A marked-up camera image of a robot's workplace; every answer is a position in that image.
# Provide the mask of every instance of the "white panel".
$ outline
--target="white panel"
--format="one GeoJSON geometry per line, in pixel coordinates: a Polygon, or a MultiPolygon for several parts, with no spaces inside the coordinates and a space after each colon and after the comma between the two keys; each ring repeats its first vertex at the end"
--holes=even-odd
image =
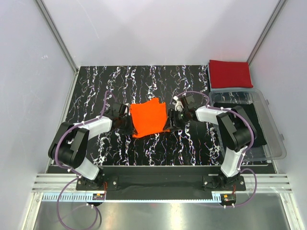
{"type": "Polygon", "coordinates": [[[77,65],[246,61],[278,0],[44,0],[77,65]]]}
{"type": "Polygon", "coordinates": [[[307,226],[307,1],[290,0],[264,41],[252,65],[254,86],[269,100],[287,157],[277,161],[287,173],[307,226]]]}
{"type": "Polygon", "coordinates": [[[0,223],[20,229],[72,81],[33,0],[0,2],[0,223]]]}

